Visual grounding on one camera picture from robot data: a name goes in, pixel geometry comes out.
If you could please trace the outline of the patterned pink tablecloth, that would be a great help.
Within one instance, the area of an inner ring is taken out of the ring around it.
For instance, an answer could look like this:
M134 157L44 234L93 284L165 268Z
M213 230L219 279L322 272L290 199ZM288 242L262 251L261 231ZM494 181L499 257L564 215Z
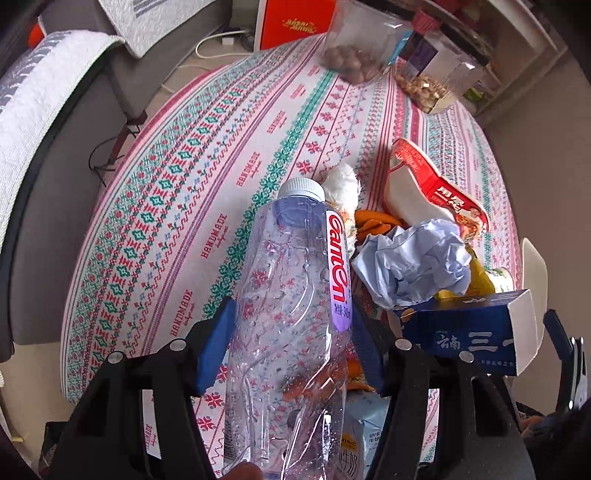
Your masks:
M62 390L81 398L107 357L159 350L235 294L256 210L290 178L322 180L342 162L382 207L389 150L405 137L477 199L488 268L522 281L511 203L486 136L462 105L427 115L392 76L353 87L310 37L192 81L150 119L100 201L71 280Z

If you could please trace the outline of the light blue milk carton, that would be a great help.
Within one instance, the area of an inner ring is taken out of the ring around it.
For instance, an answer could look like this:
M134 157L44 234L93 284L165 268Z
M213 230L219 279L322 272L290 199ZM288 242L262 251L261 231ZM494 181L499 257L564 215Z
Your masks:
M390 399L375 392L349 392L335 479L366 478L380 442L389 406Z

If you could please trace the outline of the dark blue cardboard box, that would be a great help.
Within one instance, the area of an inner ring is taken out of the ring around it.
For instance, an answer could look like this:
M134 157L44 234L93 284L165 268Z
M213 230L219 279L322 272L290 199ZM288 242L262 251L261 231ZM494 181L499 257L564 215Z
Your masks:
M491 374L521 375L538 354L538 326L528 289L436 298L394 311L403 337L430 355L473 356Z

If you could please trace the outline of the orange peel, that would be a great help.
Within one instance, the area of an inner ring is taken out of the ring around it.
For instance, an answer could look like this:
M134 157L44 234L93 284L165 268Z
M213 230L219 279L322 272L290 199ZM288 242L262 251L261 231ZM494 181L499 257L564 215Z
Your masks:
M384 235L397 226L403 229L408 227L406 222L396 216L373 210L356 210L355 221L356 240L359 243L363 243L369 235Z

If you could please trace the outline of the striped grey sofa throw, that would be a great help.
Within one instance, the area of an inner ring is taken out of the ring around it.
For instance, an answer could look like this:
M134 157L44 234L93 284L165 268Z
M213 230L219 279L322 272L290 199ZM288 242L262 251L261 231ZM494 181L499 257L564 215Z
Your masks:
M137 59L211 3L213 0L98 1L116 34Z

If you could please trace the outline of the clear plastic water bottle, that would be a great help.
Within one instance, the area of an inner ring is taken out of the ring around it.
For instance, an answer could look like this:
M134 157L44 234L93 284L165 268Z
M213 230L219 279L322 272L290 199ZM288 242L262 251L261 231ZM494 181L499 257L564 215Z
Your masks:
M329 479L346 404L351 276L342 217L294 178L253 220L228 353L224 466Z

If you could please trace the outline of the clear jar with hazelnuts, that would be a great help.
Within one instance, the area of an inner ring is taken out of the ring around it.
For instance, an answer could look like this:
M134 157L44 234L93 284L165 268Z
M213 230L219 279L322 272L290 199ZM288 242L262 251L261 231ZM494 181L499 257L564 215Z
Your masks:
M338 1L321 64L352 85L383 75L412 33L415 12L393 1Z

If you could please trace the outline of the red instant noodle cup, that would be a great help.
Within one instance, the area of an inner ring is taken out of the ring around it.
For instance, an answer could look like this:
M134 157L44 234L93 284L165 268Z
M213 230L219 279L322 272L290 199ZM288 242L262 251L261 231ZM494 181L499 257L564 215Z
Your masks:
M434 219L456 223L465 241L489 231L484 207L448 181L414 142L399 138L391 149L384 208L409 225Z

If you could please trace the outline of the yellow snack wrapper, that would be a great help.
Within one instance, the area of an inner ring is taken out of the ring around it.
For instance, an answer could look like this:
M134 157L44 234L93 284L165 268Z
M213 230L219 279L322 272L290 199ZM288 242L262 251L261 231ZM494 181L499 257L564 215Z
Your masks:
M466 291L461 294L455 290L442 289L435 295L437 300L443 301L460 297L477 297L494 294L496 292L492 280L489 278L483 264L478 259L478 256L472 246L466 243L464 245L464 250L467 254L471 255L471 261L469 265L470 282L467 285ZM454 287L464 285L465 280L467 279L466 265L457 259L459 253L460 250L458 248L453 248L449 253L446 254L444 260L444 266L447 270L450 270L456 277L461 276L461 278L453 284Z

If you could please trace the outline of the white paper cup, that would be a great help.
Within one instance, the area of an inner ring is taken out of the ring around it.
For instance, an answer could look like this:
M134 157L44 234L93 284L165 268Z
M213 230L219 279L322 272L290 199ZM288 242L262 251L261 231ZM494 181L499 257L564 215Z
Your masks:
M511 292L515 290L513 277L506 268L486 269L485 272L493 284L495 293Z

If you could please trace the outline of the white tissue wad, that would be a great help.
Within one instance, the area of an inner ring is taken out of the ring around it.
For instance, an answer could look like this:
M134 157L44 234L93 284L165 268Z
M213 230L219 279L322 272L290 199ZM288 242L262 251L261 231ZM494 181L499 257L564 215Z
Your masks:
M355 216L359 206L361 184L351 165L341 162L332 168L322 182L322 189L325 191L325 201L332 208L349 217Z

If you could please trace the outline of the white quilted sofa cover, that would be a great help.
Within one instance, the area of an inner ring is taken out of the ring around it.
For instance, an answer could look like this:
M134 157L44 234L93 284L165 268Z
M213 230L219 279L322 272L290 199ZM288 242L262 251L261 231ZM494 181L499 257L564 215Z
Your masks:
M15 62L1 79L1 236L17 195L49 128L90 68L117 35L89 30L53 32Z

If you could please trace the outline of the light blue paper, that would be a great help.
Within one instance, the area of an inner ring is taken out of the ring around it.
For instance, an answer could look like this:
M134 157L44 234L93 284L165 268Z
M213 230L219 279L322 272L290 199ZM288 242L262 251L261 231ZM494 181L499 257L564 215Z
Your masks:
M442 290L465 294L471 260L459 226L433 219L368 236L352 266L373 301L393 310L427 302Z

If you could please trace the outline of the clear jar with peanuts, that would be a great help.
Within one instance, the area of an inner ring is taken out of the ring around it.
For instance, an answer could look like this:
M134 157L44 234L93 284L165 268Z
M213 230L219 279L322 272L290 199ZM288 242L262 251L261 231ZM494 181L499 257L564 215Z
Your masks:
M483 77L490 61L478 37L444 24L423 36L394 79L420 110L438 114Z

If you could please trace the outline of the grey sofa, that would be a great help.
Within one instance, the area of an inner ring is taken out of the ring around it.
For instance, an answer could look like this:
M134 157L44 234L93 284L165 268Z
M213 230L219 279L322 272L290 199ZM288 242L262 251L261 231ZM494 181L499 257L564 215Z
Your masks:
M90 68L49 128L25 174L1 236L1 357L16 345L59 339L61 315L99 189L106 144L138 122L165 78L202 38L228 23L231 5L214 1L166 35L142 58L123 44ZM1 79L39 22L53 32L117 35L96 1L7 1L2 6Z

